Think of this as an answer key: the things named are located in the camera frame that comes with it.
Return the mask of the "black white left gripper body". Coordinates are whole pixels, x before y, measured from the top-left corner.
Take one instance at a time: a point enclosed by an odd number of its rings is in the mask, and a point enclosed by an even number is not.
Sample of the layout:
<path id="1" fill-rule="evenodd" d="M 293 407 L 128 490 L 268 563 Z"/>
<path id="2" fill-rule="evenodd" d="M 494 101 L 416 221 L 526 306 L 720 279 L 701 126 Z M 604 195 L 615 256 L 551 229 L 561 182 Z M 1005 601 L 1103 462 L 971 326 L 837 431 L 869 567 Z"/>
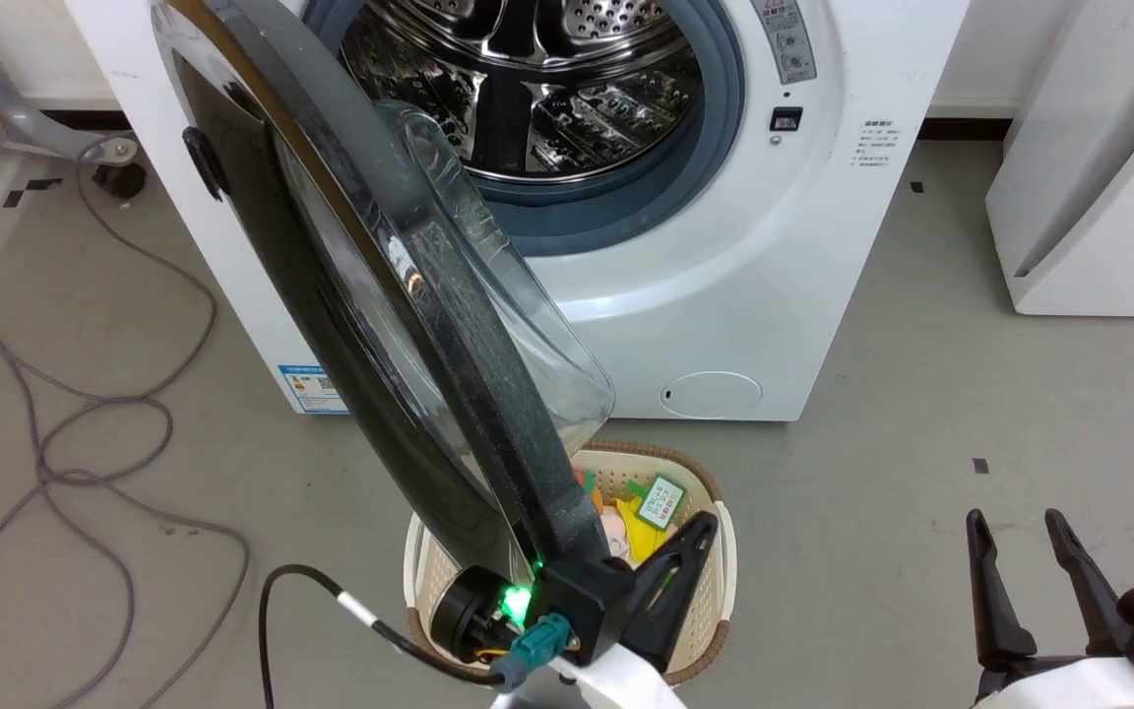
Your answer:
<path id="1" fill-rule="evenodd" d="M 665 674 L 624 647 L 636 584 L 620 562 L 562 557 L 541 569 L 531 625 L 494 664 L 496 708 L 535 708 L 532 674 L 553 669 L 575 682 L 589 708 L 682 708 Z"/>

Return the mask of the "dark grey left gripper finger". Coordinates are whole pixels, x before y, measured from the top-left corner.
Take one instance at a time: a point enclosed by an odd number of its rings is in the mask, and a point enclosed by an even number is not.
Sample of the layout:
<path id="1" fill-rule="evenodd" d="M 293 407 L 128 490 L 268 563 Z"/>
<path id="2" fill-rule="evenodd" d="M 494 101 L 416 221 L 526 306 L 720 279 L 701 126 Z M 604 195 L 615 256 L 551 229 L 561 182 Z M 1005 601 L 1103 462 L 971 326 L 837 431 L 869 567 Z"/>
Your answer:
<path id="1" fill-rule="evenodd" d="M 624 647 L 665 674 L 719 533 L 716 513 L 696 513 L 635 569 Z"/>

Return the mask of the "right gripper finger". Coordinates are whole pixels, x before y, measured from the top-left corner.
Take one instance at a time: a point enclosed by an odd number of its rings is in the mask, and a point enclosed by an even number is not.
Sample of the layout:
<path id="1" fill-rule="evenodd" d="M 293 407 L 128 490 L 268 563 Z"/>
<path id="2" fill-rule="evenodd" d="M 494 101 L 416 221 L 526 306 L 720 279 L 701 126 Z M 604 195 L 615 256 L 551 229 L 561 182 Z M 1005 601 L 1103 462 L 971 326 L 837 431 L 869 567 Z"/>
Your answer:
<path id="1" fill-rule="evenodd" d="M 965 530 L 978 660 L 985 672 L 1008 670 L 1036 653 L 1036 641 L 1014 611 L 1002 575 L 996 568 L 998 548 L 981 510 L 968 510 Z"/>
<path id="2" fill-rule="evenodd" d="M 1088 634 L 1086 655 L 1120 656 L 1122 645 L 1129 640 L 1131 628 L 1117 610 L 1119 597 L 1061 512 L 1048 508 L 1044 512 L 1044 524 L 1053 557 L 1066 571 L 1074 588 L 1080 616 Z"/>

